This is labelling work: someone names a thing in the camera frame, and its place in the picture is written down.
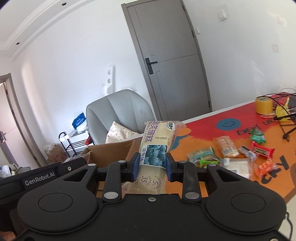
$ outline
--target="chair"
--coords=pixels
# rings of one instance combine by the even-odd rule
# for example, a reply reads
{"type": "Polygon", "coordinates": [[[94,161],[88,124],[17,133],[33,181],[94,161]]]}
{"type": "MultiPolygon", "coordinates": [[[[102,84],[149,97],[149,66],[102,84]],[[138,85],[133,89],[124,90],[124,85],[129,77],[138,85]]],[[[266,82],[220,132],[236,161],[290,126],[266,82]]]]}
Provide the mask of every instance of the chair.
{"type": "Polygon", "coordinates": [[[94,143],[104,144],[113,123],[143,133],[144,122],[155,120],[148,102],[136,92],[121,90],[89,104],[86,108],[89,134],[94,143]]]}

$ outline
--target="person's hand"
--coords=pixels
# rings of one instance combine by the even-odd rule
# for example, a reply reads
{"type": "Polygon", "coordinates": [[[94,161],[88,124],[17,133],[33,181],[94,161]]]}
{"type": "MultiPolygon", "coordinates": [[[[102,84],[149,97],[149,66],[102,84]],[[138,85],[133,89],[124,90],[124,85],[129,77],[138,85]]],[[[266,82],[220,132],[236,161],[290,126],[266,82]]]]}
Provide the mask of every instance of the person's hand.
{"type": "Polygon", "coordinates": [[[12,241],[16,238],[16,236],[13,232],[0,231],[0,236],[3,237],[5,241],[12,241]]]}

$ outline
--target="smiley face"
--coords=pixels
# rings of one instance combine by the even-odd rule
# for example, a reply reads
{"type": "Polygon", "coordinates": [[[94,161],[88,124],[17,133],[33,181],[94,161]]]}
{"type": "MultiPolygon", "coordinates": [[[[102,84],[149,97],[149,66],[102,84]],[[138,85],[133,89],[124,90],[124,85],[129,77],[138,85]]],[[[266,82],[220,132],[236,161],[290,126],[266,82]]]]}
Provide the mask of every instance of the smiley face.
{"type": "Polygon", "coordinates": [[[233,126],[234,124],[235,124],[234,121],[226,121],[226,122],[223,124],[223,126],[224,126],[224,127],[231,127],[231,126],[233,126]]]}
{"type": "Polygon", "coordinates": [[[238,119],[227,118],[219,121],[216,127],[222,131],[232,131],[241,126],[241,122],[238,119]]]}

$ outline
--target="pillow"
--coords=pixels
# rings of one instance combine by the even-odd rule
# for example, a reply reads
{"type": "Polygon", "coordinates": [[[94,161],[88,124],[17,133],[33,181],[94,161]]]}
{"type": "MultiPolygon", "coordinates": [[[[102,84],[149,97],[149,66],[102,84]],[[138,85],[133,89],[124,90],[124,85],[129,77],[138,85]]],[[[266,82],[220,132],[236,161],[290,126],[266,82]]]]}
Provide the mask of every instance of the pillow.
{"type": "Polygon", "coordinates": [[[139,135],[139,133],[133,132],[114,121],[109,129],[105,143],[124,141],[135,135],[139,135]]]}

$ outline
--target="yellow toy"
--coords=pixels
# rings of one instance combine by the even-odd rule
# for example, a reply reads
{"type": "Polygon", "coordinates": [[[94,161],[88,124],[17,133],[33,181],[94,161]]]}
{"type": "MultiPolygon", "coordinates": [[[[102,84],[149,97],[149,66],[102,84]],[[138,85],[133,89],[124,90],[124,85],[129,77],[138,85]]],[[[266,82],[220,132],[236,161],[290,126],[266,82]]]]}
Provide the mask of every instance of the yellow toy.
{"type": "MultiPolygon", "coordinates": [[[[275,111],[276,117],[282,117],[282,116],[290,114],[290,111],[288,109],[289,100],[290,100],[290,98],[288,97],[287,101],[283,107],[281,107],[279,105],[276,107],[276,111],[275,111]]],[[[289,121],[289,120],[290,120],[290,118],[283,118],[283,119],[280,119],[279,121],[285,122],[285,121],[289,121]]]]}

